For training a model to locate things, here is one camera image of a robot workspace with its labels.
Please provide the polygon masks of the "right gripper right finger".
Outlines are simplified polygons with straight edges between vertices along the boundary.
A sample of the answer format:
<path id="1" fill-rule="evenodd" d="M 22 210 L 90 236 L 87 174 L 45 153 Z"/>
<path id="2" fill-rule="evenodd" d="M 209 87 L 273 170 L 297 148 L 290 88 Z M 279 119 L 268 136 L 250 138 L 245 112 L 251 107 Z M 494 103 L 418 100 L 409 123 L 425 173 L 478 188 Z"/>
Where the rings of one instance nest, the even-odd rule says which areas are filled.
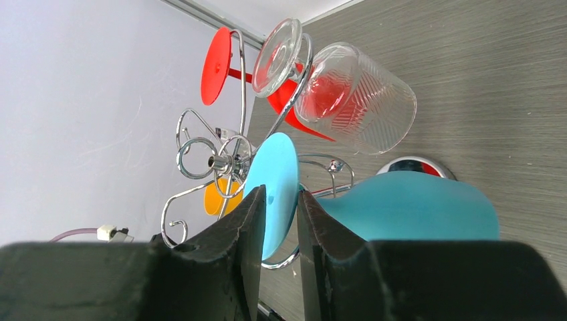
<path id="1" fill-rule="evenodd" d="M 298 198 L 306 320 L 565 320 L 546 260 L 515 241 L 365 241 Z"/>

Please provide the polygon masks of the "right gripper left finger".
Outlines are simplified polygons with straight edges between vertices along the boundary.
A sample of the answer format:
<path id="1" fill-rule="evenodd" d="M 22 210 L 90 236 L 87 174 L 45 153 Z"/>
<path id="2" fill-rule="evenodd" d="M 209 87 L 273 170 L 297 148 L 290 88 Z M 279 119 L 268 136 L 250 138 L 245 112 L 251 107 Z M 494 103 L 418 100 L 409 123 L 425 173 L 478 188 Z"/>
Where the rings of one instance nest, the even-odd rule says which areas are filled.
<path id="1" fill-rule="evenodd" d="M 1 248 L 2 320 L 255 320 L 266 188 L 174 248 L 15 243 Z"/>

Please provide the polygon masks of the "chrome wine glass rack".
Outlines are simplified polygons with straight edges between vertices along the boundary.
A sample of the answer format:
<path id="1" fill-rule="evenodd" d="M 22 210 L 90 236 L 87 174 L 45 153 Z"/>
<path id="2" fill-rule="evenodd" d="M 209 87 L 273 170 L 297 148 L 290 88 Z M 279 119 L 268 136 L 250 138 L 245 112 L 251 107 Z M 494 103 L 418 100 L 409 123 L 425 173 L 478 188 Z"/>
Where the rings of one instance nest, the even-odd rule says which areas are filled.
<path id="1" fill-rule="evenodd" d="M 233 56 L 232 53 L 232 37 L 236 35 L 239 38 L 239 60 L 240 60 L 240 70 L 235 70 L 230 67 L 231 65 L 231 58 Z M 209 194 L 205 193 L 205 201 L 204 204 L 207 204 L 207 201 L 210 201 L 211 195 L 217 195 L 220 198 L 220 201 L 217 201 L 218 205 L 216 209 L 213 211 L 213 216 L 217 216 L 217 220 L 224 217 L 228 213 L 228 208 L 231 205 L 232 199 L 237 199 L 238 201 L 233 202 L 234 208 L 240 204 L 241 198 L 243 199 L 245 196 L 244 188 L 247 182 L 247 177 L 249 175 L 249 170 L 253 164 L 253 158 L 256 155 L 256 148 L 252 146 L 249 139 L 243 136 L 243 129 L 246 124 L 246 84 L 252 83 L 253 74 L 249 74 L 245 72 L 245 52 L 244 52 L 244 36 L 238 29 L 229 29 L 228 27 L 221 27 L 217 30 L 211 44 L 209 46 L 209 50 L 207 52 L 207 56 L 205 58 L 205 63 L 203 65 L 203 73 L 201 78 L 201 99 L 203 104 L 206 106 L 212 105 L 220 95 L 225 81 L 228 77 L 237 78 L 241 81 L 241 120 L 240 120 L 240 131 L 233 132 L 231 136 L 227 136 L 226 140 L 222 140 L 222 130 L 215 131 L 213 128 L 204 120 L 204 118 L 194 109 L 194 108 L 187 108 L 185 109 L 177 122 L 176 128 L 176 144 L 178 147 L 178 152 L 176 155 L 176 163 L 178 166 L 178 170 L 181 172 L 183 176 L 192 180 L 199 180 L 207 178 L 209 175 L 212 175 L 212 179 L 199 185 L 197 187 L 193 187 L 192 189 L 183 191 L 176 195 L 170 197 L 162 210 L 160 216 L 160 235 L 164 244 L 169 248 L 175 248 L 180 243 L 184 243 L 188 237 L 189 228 L 187 222 L 185 220 L 176 220 L 170 221 L 168 225 L 170 227 L 174 227 L 176 225 L 180 225 L 183 227 L 183 236 L 180 242 L 173 241 L 166 232 L 166 215 L 168 208 L 170 207 L 171 203 L 179 199 L 181 197 L 187 196 L 191 193 L 196 191 L 200 191 L 201 189 L 206 189 L 208 186 L 214 185 L 217 191 L 217 194 Z M 187 132 L 187 128 L 183 127 L 183 121 L 185 116 L 191 113 L 194 115 L 197 120 L 199 120 L 203 126 L 212 134 L 214 135 L 215 139 L 221 144 L 220 148 L 216 148 L 214 143 L 205 137 L 194 137 L 191 138 L 189 133 Z M 181 144 L 181 133 L 184 132 L 187 141 Z M 231 142 L 235 140 L 236 145 L 234 151 L 232 153 L 227 152 L 225 149 Z M 189 172 L 183 164 L 183 157 L 189 153 L 191 146 L 194 144 L 204 144 L 206 145 L 211 151 L 211 157 L 209 158 L 209 164 L 207 165 L 209 169 L 201 174 L 191 173 Z M 336 197 L 337 193 L 342 193 L 345 191 L 350 190 L 353 186 L 360 183 L 361 181 L 354 181 L 355 174 L 352 170 L 352 167 L 344 162 L 343 160 L 333 159 L 332 155 L 329 154 L 295 154 L 297 156 L 297 165 L 299 173 L 299 164 L 311 164 L 316 165 L 318 167 L 323 168 L 326 170 L 330 176 L 332 181 L 332 186 L 323 189 L 321 191 L 316 191 L 316 197 L 323 197 L 328 195 L 333 195 Z M 312 161 L 311 159 L 303 159 L 305 157 L 320 157 L 331 160 L 330 165 L 328 167 L 324 166 L 321 163 L 316 161 Z M 451 179 L 457 181 L 456 176 L 444 165 L 441 163 L 436 163 L 432 159 L 421 157 L 421 156 L 404 156 L 400 158 L 396 158 L 392 162 L 388 163 L 384 167 L 382 167 L 378 174 L 382 173 L 389 173 L 393 172 L 391 168 L 393 165 L 407 165 L 411 162 L 416 163 L 420 167 L 413 167 L 410 170 L 417 171 L 417 169 L 425 170 L 423 173 L 427 173 L 430 175 L 442 177 L 444 179 Z M 335 173 L 339 173 L 342 168 L 346 166 L 349 170 L 350 175 L 350 183 L 346 185 L 337 185 L 335 183 Z M 225 190 L 221 188 L 221 179 L 225 179 Z M 284 260 L 278 262 L 270 262 L 267 259 L 263 260 L 261 266 L 267 270 L 280 270 L 289 265 L 291 265 L 299 256 L 300 248 L 297 247 L 290 253 L 290 255 L 285 258 Z"/>

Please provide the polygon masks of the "yellow wine glass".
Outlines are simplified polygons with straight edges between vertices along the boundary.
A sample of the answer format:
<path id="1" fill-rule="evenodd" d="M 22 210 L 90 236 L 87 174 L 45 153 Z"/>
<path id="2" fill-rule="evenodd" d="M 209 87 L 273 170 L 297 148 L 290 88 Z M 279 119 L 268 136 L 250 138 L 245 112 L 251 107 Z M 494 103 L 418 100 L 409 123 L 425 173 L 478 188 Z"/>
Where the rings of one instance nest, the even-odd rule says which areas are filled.
<path id="1" fill-rule="evenodd" d="M 225 214 L 228 215 L 232 212 L 238 204 L 243 199 L 243 191 L 240 191 L 236 196 L 231 199 L 228 199 L 227 208 Z M 211 183 L 209 186 L 205 188 L 205 194 L 203 197 L 203 206 L 205 212 L 209 216 L 218 216 L 221 212 L 221 208 L 224 202 L 224 198 L 220 196 L 218 191 L 216 190 L 215 183 Z"/>

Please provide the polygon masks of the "blue wine glass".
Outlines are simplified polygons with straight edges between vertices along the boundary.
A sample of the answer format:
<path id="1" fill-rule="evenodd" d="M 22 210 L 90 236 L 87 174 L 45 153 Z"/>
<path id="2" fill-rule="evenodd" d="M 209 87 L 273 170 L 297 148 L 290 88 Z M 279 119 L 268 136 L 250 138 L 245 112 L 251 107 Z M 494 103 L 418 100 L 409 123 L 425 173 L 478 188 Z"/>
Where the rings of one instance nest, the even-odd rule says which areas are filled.
<path id="1" fill-rule="evenodd" d="M 262 259 L 269 259 L 291 227 L 300 192 L 299 161 L 291 138 L 272 134 L 257 150 L 243 194 L 266 189 Z M 335 220 L 366 241 L 498 240 L 490 200 L 475 187 L 414 171 L 369 177 L 336 198 L 316 198 Z"/>

